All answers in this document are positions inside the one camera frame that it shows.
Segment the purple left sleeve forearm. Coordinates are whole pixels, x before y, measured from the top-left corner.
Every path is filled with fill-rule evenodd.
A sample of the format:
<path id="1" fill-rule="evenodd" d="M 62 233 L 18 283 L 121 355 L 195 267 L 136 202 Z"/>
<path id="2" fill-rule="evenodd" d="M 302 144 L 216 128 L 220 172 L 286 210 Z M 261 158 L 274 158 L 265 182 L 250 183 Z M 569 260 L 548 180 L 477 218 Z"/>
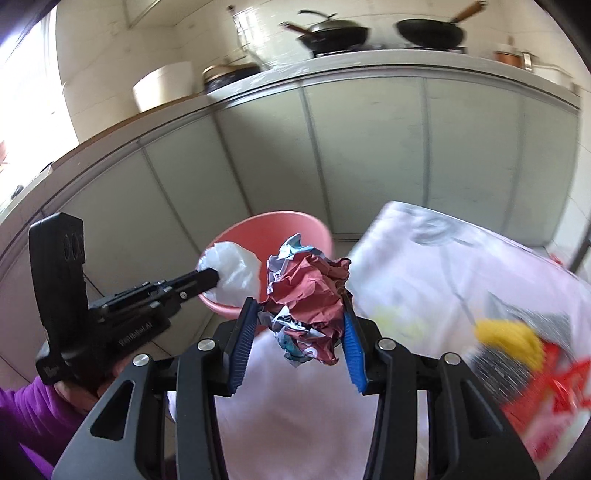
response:
<path id="1" fill-rule="evenodd" d="M 1 392 L 1 467 L 6 475 L 32 472 L 48 479 L 85 414 L 36 378 Z"/>

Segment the left hand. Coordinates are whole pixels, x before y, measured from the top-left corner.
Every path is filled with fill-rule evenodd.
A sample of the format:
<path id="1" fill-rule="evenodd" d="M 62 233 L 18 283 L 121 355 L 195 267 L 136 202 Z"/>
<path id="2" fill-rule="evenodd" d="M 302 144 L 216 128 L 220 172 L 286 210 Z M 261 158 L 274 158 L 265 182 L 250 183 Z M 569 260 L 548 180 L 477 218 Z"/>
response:
<path id="1" fill-rule="evenodd" d="M 102 385 L 100 385 L 94 393 L 89 392 L 79 385 L 64 381 L 54 384 L 53 389 L 60 398 L 69 403 L 74 409 L 80 413 L 87 414 L 92 410 L 98 399 L 106 392 L 106 390 L 124 370 L 131 359 L 131 356 L 127 356 L 117 362 L 112 367 L 111 373 L 107 380 Z"/>

